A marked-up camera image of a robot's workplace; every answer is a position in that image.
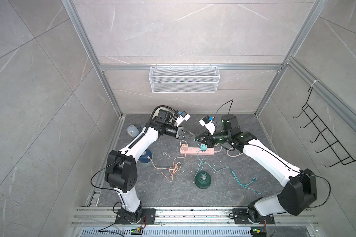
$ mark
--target green tape roll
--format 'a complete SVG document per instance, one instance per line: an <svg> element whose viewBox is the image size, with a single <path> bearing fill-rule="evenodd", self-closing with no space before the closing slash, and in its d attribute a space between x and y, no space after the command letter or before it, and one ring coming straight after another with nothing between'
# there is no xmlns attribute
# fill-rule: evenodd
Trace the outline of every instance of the green tape roll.
<svg viewBox="0 0 356 237"><path fill-rule="evenodd" d="M199 172L195 176L195 185L198 188L206 189L211 185L211 176L205 171Z"/></svg>

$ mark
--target mounting plate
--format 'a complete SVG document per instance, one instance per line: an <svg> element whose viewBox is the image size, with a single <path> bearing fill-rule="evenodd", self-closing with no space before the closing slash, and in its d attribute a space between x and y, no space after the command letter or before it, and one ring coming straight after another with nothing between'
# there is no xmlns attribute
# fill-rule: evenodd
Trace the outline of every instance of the mounting plate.
<svg viewBox="0 0 356 237"><path fill-rule="evenodd" d="M237 224L237 225L251 224L248 220L247 210L248 210L248 208L234 208L234 209L232 209L233 220L235 221L235 224ZM266 224L274 224L273 215L264 216L264 219L266 220ZM261 221L259 224L264 225L265 221Z"/></svg>
<svg viewBox="0 0 356 237"><path fill-rule="evenodd" d="M154 220L156 219L156 209L143 208L141 211L141 216L142 215L145 215L147 225L154 225ZM115 223L124 225L129 224L129 221L126 219L123 209L118 209Z"/></svg>

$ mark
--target white wire basket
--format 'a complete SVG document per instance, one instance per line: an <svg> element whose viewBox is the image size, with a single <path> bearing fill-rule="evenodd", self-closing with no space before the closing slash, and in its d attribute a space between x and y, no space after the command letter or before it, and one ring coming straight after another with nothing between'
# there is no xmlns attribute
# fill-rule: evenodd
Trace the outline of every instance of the white wire basket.
<svg viewBox="0 0 356 237"><path fill-rule="evenodd" d="M152 66L149 81L153 93L216 92L216 66Z"/></svg>

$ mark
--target marble wall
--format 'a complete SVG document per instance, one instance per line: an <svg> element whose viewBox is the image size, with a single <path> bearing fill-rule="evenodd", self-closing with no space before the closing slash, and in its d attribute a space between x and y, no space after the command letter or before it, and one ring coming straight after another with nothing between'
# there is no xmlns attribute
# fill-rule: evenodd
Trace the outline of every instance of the marble wall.
<svg viewBox="0 0 356 237"><path fill-rule="evenodd" d="M299 49L296 58L319 80L356 111L356 1L330 0ZM326 205L313 212L326 236L356 236L356 162L329 166L338 161L331 149L318 135L306 115L299 118L301 107L308 97L309 85L289 69L261 114L269 137L277 152L299 167L314 169L327 178L332 195ZM356 159L356 132L315 92L309 99L318 116ZM315 123L324 128L316 119ZM330 133L326 138L332 139ZM337 154L346 158L340 145L332 146ZM319 198L324 200L327 187L317 181Z"/></svg>
<svg viewBox="0 0 356 237"><path fill-rule="evenodd" d="M0 236L62 236L117 116L60 0L0 0Z"/></svg>
<svg viewBox="0 0 356 237"><path fill-rule="evenodd" d="M281 63L312 6L290 0L133 2L76 1L101 63L259 63L268 56Z"/></svg>
<svg viewBox="0 0 356 237"><path fill-rule="evenodd" d="M268 88L275 70L220 71L215 93L152 93L149 71L106 71L121 111L126 114L150 113L166 104L188 113L215 113L220 105L234 99L232 113L253 113ZM219 112L228 112L222 107Z"/></svg>
<svg viewBox="0 0 356 237"><path fill-rule="evenodd" d="M311 0L74 2L101 64L281 63L313 4ZM230 99L235 99L233 113L253 113L275 72L220 74L213 94L153 94L148 72L106 72L123 113L149 113L162 101L208 113Z"/></svg>

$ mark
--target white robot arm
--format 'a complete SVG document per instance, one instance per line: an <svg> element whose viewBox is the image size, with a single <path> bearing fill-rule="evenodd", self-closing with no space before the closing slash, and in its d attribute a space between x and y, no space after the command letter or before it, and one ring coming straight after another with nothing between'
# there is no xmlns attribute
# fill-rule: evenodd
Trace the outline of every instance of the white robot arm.
<svg viewBox="0 0 356 237"><path fill-rule="evenodd" d="M164 105L158 106L152 112L146 127L133 141L119 151L111 151L108 155L104 178L110 187L118 193L122 203L121 211L125 213L129 222L139 221L142 212L142 204L134 188L137 182L136 163L138 159L161 135L165 134L181 139L183 127L179 125L190 118L190 115L184 111L174 111L173 115L172 112L164 109L160 109L157 116L154 116L158 108L169 108L174 111Z"/></svg>
<svg viewBox="0 0 356 237"><path fill-rule="evenodd" d="M314 173L288 163L263 145L249 132L241 132L234 115L221 117L222 131L212 130L195 138L196 141L213 147L216 143L229 143L234 149L251 157L271 173L284 187L282 192L259 198L248 206L249 220L259 223L271 213L288 212L299 215L317 199Z"/></svg>
<svg viewBox="0 0 356 237"><path fill-rule="evenodd" d="M177 119L175 117L177 114L175 111L171 119L173 114L161 109L153 119L151 116L147 126L133 141L120 151L113 150L108 155L105 181L118 193L122 203L121 211L125 213L129 222L139 221L142 212L142 204L134 188L137 182L136 162L149 145L161 135L182 138L183 127L174 124L176 121L180 124L187 120L189 115L182 112L181 119ZM223 131L205 132L195 140L208 147L213 147L216 143L229 143L234 149L257 161L284 187L282 192L259 198L248 206L248 216L252 223L261 222L264 216L271 213L288 212L299 215L317 199L315 175L311 170L299 169L269 150L254 135L241 132L237 118L233 115L222 116L222 127Z"/></svg>

